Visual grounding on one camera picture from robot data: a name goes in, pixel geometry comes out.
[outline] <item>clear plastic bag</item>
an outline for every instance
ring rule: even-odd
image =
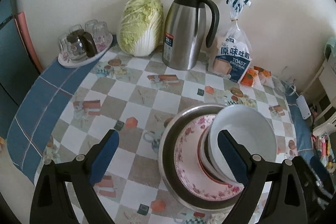
[[[240,83],[252,60],[251,44],[245,32],[238,27],[237,19],[249,0],[226,0],[230,6],[231,27],[224,36],[216,36],[211,48],[208,70],[211,73]]]

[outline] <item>white bowl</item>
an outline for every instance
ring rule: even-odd
[[[222,175],[221,178],[226,178],[224,182],[241,186],[218,147],[217,136],[223,129],[228,130],[236,142],[244,145],[251,155],[259,154],[264,160],[275,162],[277,141],[266,118],[248,106],[228,106],[217,114],[208,138],[211,163]]]
[[[216,171],[216,169],[211,165],[211,163],[208,161],[207,156],[205,155],[205,141],[207,139],[207,136],[209,134],[210,127],[206,128],[204,132],[201,135],[201,138],[199,139],[199,159],[201,161],[201,164],[204,166],[206,171],[209,173],[209,175],[216,180],[223,181],[224,179],[227,179],[226,177],[222,177],[220,173]]]

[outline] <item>power strip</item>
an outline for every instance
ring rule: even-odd
[[[306,99],[303,97],[303,95],[300,95],[299,98],[296,99],[297,106],[300,109],[302,118],[308,119],[311,116],[310,109],[307,105]]]

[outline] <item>orange package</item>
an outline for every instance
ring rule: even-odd
[[[263,68],[256,67],[256,66],[254,66],[253,68],[258,71],[258,76],[259,76],[259,79],[260,79],[260,83],[262,85],[266,85],[266,86],[269,86],[270,88],[274,89],[274,84],[273,84],[271,72],[268,71],[268,70],[265,70]]]
[[[243,85],[253,86],[255,77],[258,77],[258,71],[248,68],[240,83]]]

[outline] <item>tablecloth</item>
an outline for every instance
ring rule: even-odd
[[[286,100],[291,112],[291,117],[296,132],[298,155],[303,157],[307,164],[310,164],[310,159],[313,157],[313,147],[311,142],[310,119],[302,118],[300,109],[296,103],[297,94],[287,96]]]
[[[59,116],[97,62],[67,69],[55,59],[17,110],[7,134],[8,153],[13,164],[32,182]]]
[[[297,155],[295,128],[283,96],[260,83],[251,88],[209,73],[202,53],[189,71],[168,68],[161,56],[155,51],[148,57],[135,58],[118,46],[109,49],[57,120],[52,137],[41,150],[43,158],[35,183],[46,158],[71,161],[78,154],[86,154],[115,128],[120,144],[95,190],[116,223],[216,223],[215,218],[221,216],[193,212],[175,201],[160,177],[157,163],[160,135],[169,119],[203,103],[245,104],[257,109],[274,129],[277,162]],[[262,210],[269,187],[267,184],[264,188],[255,217]],[[67,183],[67,189],[79,221],[87,223],[71,183]]]

